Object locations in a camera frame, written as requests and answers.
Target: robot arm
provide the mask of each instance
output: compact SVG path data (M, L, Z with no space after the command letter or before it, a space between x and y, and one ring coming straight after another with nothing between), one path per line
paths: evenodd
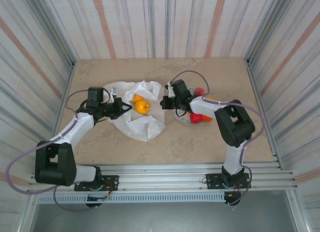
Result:
M227 144L226 160L222 167L223 183L228 188L237 185L245 176L240 163L243 145L255 131L255 125L245 109L239 106L208 103L202 96L191 95L183 80L168 82L166 88L168 96L164 96L160 103L162 109L178 108L216 119L222 138Z
M110 102L103 103L104 88L90 87L86 106L82 104L77 109L77 118L72 121L50 141L60 138L55 143L36 151L35 180L38 183L70 186L79 182L101 183L100 168L95 166L76 165L74 150L82 137L92 129L103 117L117 119L132 106L122 102L121 98L114 98L112 92ZM57 156L57 162L51 159Z

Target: table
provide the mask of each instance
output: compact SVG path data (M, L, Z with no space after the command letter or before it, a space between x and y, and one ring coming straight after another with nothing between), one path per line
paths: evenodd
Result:
M69 94L90 86L125 81L157 81L165 85L178 72L196 70L210 85L210 94L220 101L239 99L243 104L258 108L243 58L174 58L174 59L93 59L76 64ZM187 86L203 87L196 74L181 77ZM69 105L78 108L86 99L81 93L71 98ZM248 112L256 130L261 121ZM72 119L65 110L60 130ZM108 121L98 123L80 141L74 154L78 164L154 164L224 162L227 145L221 138L215 121L198 126L178 122L170 111L165 112L166 128L149 142L126 137ZM273 156L266 134L248 145L244 161L272 161Z

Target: red apple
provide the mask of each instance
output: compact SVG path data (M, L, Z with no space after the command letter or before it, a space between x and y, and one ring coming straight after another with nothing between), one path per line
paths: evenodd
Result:
M206 92L202 88L196 88L194 91L195 95L203 96Z
M202 121L201 114L191 113L190 114L191 123L200 123Z

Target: metal frame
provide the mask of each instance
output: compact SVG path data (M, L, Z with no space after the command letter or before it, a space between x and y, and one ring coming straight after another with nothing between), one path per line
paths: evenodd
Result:
M261 97L259 95L257 86L254 82L253 74L250 65L246 65L250 82L253 88L253 92L258 104L258 107L264 117L266 123L266 133L268 141L271 147L274 160L269 162L249 162L245 165L252 169L252 188L251 191L261 190L285 190L287 194L292 197L292 193L296 194L297 189L296 182L292 171L283 170L281 167L281 158L277 156L277 144L275 143L270 125L266 119L266 113L262 106ZM62 104L68 96L68 91L71 85L72 77L75 71L73 68L70 79L68 80L67 88L63 96ZM56 126L54 127L55 135L59 129L63 106L60 108L60 112L57 116ZM202 179L207 173L219 173L221 172L222 163L201 163L201 164L151 164L151 165L101 165L101 171L103 175L116 174L121 177L118 185L118 191L114 191L112 194L116 197L139 197L145 195L158 196L158 195L207 195L209 193L221 193L224 191L230 191L228 189L222 190L208 190L207 186L202 183ZM34 177L31 177L30 190L39 190L47 188L48 185L37 184ZM91 192L90 194L101 194L101 192ZM71 197L86 197L88 192L75 192L73 186L64 187L61 186L57 189L57 197L60 198L60 202L68 200ZM41 195L32 195L29 198L26 210L23 216L23 221L19 231L29 231L32 220L35 214L35 210L38 203L43 203L48 199L48 203L54 203L52 198L52 192L47 192ZM85 199L79 199L75 203L85 203ZM292 208L292 214L294 216L297 228L299 231L304 230L303 216L298 216L296 213L297 203L293 203L289 199L290 207Z

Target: marble surface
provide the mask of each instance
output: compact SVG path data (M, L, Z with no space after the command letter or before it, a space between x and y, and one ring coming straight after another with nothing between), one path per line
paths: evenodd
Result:
M116 81L146 80L165 85L177 73L187 69L196 70L206 77L210 93L215 99L239 99L243 104L257 108L242 58L79 60L69 93ZM187 86L205 88L204 81L196 74L187 73L180 78ZM75 95L69 105L78 108L86 96L86 93ZM260 119L256 114L250 111L248 113L256 130L259 130ZM184 125L170 111L165 112L165 118L166 128L149 142L126 137L108 121L98 123L76 147L75 159L78 164L224 162L227 145L221 138L215 121L199 126ZM60 129L71 119L72 113L65 110ZM248 146L244 160L273 160L265 133Z

